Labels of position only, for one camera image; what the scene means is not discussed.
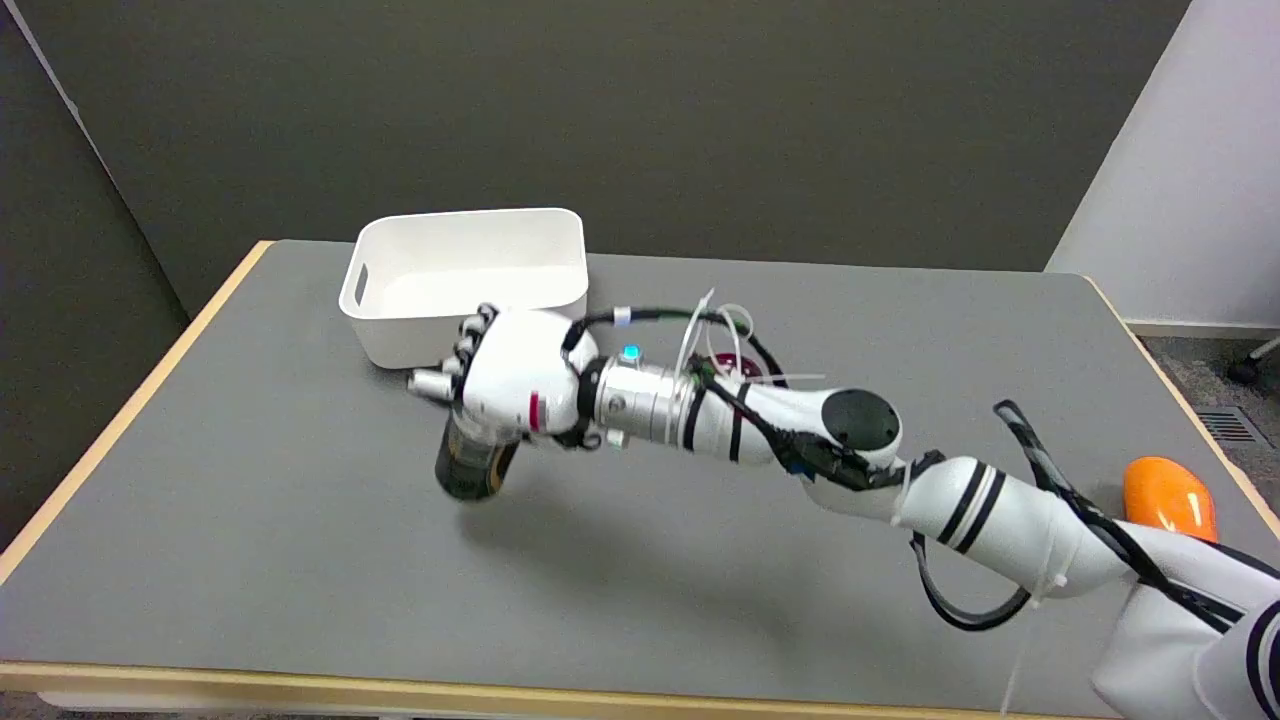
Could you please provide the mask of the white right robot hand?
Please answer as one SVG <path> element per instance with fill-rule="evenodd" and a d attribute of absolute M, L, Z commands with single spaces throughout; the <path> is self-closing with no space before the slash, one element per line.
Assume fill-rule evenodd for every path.
<path fill-rule="evenodd" d="M 591 333 L 559 313 L 483 304 L 460 323 L 460 337 L 440 366 L 410 370 L 407 391 L 458 404 L 481 427 L 591 448 L 591 421 L 579 407 L 579 391 L 600 355 Z"/>

